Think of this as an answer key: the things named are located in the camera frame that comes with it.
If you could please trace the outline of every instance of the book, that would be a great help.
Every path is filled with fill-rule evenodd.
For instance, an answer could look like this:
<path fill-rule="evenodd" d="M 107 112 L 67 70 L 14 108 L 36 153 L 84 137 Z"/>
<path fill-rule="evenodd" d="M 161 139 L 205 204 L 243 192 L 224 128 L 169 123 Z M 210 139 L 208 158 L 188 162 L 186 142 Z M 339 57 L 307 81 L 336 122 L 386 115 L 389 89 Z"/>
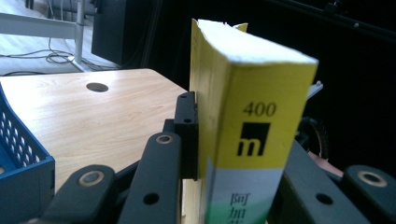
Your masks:
<path fill-rule="evenodd" d="M 199 180 L 186 184 L 186 200 L 200 205 L 185 213 L 199 223 L 265 222 L 318 67 L 246 29 L 192 20 Z"/>

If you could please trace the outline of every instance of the blue basket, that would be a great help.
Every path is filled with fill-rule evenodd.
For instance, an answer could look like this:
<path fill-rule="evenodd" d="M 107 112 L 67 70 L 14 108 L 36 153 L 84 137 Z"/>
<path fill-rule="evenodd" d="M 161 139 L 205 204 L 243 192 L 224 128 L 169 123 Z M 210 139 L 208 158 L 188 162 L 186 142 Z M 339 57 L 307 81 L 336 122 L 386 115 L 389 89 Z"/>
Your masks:
<path fill-rule="evenodd" d="M 55 159 L 11 109 L 0 83 L 0 223 L 39 217 L 54 184 Z"/>

